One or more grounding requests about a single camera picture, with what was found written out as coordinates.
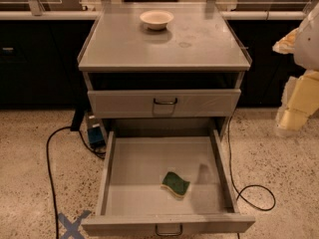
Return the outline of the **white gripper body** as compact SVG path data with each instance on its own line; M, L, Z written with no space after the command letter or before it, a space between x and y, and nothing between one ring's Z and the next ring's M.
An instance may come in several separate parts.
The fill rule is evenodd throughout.
M294 61L306 70L319 71L319 4L313 8L298 28Z

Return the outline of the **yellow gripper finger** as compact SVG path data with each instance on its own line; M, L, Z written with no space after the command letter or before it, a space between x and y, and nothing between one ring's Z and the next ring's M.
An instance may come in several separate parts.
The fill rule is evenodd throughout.
M272 50L278 54L283 55L293 54L295 50L295 40L297 32L298 29L294 29L289 32L286 36L281 38L273 45Z
M301 77L290 77L276 115L275 132L290 136L304 126L319 110L319 72L306 71Z

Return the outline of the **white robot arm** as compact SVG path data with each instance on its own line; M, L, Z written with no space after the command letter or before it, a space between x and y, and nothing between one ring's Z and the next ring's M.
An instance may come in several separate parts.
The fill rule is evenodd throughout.
M301 77L288 79L276 115L276 134L289 136L319 110L319 4L272 50L292 54L295 64L305 70Z

